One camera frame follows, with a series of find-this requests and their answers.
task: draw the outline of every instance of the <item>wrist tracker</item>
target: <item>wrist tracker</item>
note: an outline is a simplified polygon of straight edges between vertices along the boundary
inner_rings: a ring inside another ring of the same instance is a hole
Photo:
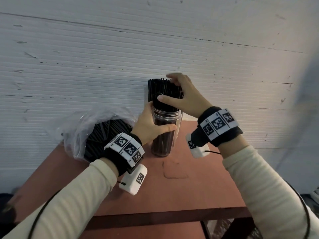
[[[114,163],[121,176],[126,171],[131,174],[143,159],[144,153],[138,136],[122,132],[104,147],[102,156]]]
[[[238,125],[228,109],[210,107],[198,118],[198,126],[191,134],[191,141],[198,147],[208,142],[218,147],[243,133]]]

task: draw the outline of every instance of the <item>forearm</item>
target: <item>forearm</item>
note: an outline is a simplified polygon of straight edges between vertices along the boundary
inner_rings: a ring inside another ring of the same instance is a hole
[[[307,221],[299,197],[257,150],[245,147],[224,159],[223,164],[265,239],[303,238]],[[309,214],[309,238],[318,237],[319,220],[310,210]]]
[[[35,227],[32,239],[75,239],[116,183],[107,163],[96,160],[63,188],[47,205]],[[27,238],[39,207],[4,239]]]

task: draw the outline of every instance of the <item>transparent cylinder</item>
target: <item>transparent cylinder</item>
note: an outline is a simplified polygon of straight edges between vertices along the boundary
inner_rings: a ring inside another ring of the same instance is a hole
[[[151,152],[158,157],[166,157],[170,154],[174,146],[179,127],[181,124],[181,111],[177,112],[163,112],[153,108],[153,121],[155,125],[176,124],[175,131],[166,132],[155,138],[151,145]]]

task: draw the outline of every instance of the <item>white marker block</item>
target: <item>white marker block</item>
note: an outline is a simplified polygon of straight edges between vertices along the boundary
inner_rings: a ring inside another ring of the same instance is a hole
[[[196,146],[190,138],[190,133],[186,135],[186,141],[194,158],[201,158],[209,155],[209,152],[205,152],[209,150],[208,144],[205,144],[202,147]]]
[[[120,189],[127,191],[131,195],[136,195],[145,179],[146,174],[147,168],[144,165],[139,164],[132,174],[129,174],[128,172],[124,174],[121,182],[126,185],[120,184]]]

